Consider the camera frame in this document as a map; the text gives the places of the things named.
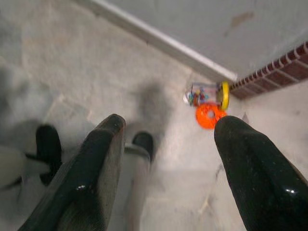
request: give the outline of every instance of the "orange ring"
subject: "orange ring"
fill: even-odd
[[[208,117],[208,112],[212,111],[215,116],[213,118]],[[196,119],[199,125],[206,129],[214,129],[216,123],[220,118],[226,116],[227,113],[218,109],[214,104],[202,104],[196,110]]]

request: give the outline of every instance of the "person's foot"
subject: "person's foot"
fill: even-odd
[[[41,174],[43,184],[49,185],[59,170],[61,162],[61,143],[57,130],[50,125],[43,125],[37,129],[37,157],[50,166],[50,172]]]
[[[150,160],[153,161],[154,141],[151,134],[145,131],[139,132],[135,135],[132,143],[144,148],[149,153]]]

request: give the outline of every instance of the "stain on wall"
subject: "stain on wall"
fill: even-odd
[[[234,16],[231,19],[229,29],[223,34],[223,36],[227,37],[233,29],[237,28],[239,25],[243,24],[244,22],[251,20],[254,16],[255,14],[252,11],[245,12],[237,16]]]

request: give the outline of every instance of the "brick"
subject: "brick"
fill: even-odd
[[[280,86],[287,86],[287,85],[295,83],[294,80],[284,76],[283,74],[277,71],[274,71],[273,73],[266,76],[266,79],[269,79]]]
[[[264,78],[260,78],[254,82],[254,84],[257,84],[258,86],[266,89],[266,90],[274,90],[277,89],[278,87],[270,82],[268,82]]]
[[[308,68],[297,62],[293,62],[281,70],[297,80],[308,78]]]

